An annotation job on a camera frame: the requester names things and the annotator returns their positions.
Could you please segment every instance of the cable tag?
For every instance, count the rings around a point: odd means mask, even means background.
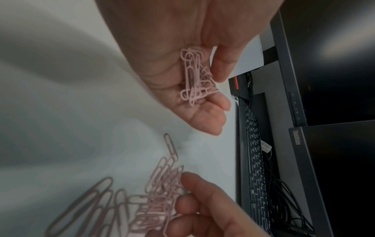
[[[268,153],[271,151],[272,149],[272,146],[270,146],[268,143],[266,143],[265,141],[262,141],[261,140],[261,146],[262,146],[262,151]]]

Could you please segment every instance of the keyboard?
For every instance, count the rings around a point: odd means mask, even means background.
[[[239,99],[239,123],[242,165],[241,206],[262,229],[270,232],[259,122],[242,99]]]

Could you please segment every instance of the computer monitor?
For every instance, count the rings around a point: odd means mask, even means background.
[[[375,1],[286,0],[271,22],[295,127],[375,119]]]
[[[316,236],[373,235],[375,120],[289,132]]]

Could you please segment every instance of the thinkvision logo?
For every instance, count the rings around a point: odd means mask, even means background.
[[[301,145],[301,138],[300,138],[300,134],[298,133],[298,131],[293,131],[293,135],[294,135],[294,141],[296,142],[296,145]]]

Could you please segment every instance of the hand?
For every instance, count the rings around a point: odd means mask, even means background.
[[[187,172],[181,181],[191,194],[177,200],[176,211],[183,215],[170,221],[168,237],[269,237],[218,186]],[[151,231],[146,237],[163,237],[163,234]]]
[[[96,0],[104,20],[135,73],[160,102],[192,127],[219,135],[230,101],[212,94],[191,107],[180,98],[184,77],[180,50],[204,54],[223,82],[244,47],[270,22],[283,0]]]

